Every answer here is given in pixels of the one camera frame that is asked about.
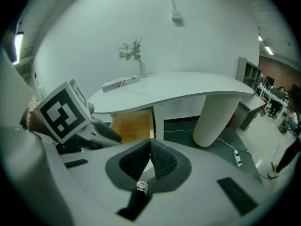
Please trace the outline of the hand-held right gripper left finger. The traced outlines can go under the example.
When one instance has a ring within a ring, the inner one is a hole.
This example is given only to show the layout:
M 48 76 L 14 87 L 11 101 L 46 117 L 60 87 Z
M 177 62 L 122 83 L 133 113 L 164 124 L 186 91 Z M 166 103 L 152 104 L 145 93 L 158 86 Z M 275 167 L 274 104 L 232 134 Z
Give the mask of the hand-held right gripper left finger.
M 151 214 L 143 209 L 134 220 L 119 215 L 129 206 L 150 159 L 150 140 L 101 150 L 60 155 L 67 182 L 64 198 L 76 226 L 149 226 Z

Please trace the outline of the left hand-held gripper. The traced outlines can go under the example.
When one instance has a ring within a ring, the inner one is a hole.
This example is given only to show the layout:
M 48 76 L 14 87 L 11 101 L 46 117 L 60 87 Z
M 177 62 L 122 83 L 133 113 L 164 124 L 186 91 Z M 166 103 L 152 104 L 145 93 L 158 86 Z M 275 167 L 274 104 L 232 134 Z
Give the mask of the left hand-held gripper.
M 122 137 L 98 118 L 91 117 L 86 97 L 74 79 L 49 93 L 36 108 L 57 141 L 59 154 L 121 145 Z

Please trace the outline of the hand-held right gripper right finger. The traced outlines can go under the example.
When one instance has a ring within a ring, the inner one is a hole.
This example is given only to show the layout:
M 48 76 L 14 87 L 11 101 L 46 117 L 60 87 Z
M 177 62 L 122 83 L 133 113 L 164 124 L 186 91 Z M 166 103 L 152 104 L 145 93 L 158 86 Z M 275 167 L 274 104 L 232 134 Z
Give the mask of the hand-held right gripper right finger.
M 252 226 L 280 197 L 217 155 L 174 142 L 163 144 L 190 160 L 191 174 L 177 190 L 153 194 L 135 220 L 138 226 Z M 257 207 L 242 215 L 218 184 L 223 178 L 233 179 Z

